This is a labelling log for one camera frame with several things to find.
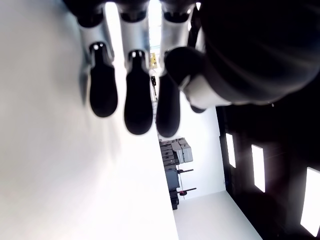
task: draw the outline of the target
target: white wall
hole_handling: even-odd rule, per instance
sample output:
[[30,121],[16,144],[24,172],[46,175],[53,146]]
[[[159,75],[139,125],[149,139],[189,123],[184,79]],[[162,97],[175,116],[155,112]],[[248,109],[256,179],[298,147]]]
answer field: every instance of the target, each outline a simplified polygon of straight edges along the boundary
[[174,211],[179,240],[261,240],[226,191],[180,202]]
[[119,104],[101,119],[83,103],[61,1],[0,1],[1,240],[178,239],[156,128],[125,128],[119,22],[110,28]]

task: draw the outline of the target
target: black wall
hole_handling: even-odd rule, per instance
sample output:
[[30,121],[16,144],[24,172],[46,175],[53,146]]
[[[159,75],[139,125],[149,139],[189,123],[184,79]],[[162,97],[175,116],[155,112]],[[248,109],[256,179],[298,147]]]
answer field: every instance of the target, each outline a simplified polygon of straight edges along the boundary
[[[315,239],[300,221],[307,167],[320,171],[319,103],[317,77],[274,106],[216,108],[226,189],[265,240]],[[225,133],[233,135],[236,168],[229,164]],[[251,144],[263,148],[265,193],[254,185]]]

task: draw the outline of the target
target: robotic hand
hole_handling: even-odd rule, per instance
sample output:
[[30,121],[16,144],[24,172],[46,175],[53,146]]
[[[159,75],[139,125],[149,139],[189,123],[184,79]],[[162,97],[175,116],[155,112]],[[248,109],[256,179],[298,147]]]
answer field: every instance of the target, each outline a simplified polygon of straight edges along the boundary
[[[105,0],[64,1],[77,17],[91,64],[92,110],[97,116],[110,116],[118,97],[108,26],[102,21]],[[316,0],[160,1],[163,72],[156,126],[164,137],[178,130],[180,91],[197,113],[218,105],[263,105],[300,90],[319,73],[320,3]],[[128,71],[124,120],[131,133],[144,134],[153,121],[148,0],[114,2]],[[202,2],[196,44],[201,51],[187,46],[188,22],[196,2]]]

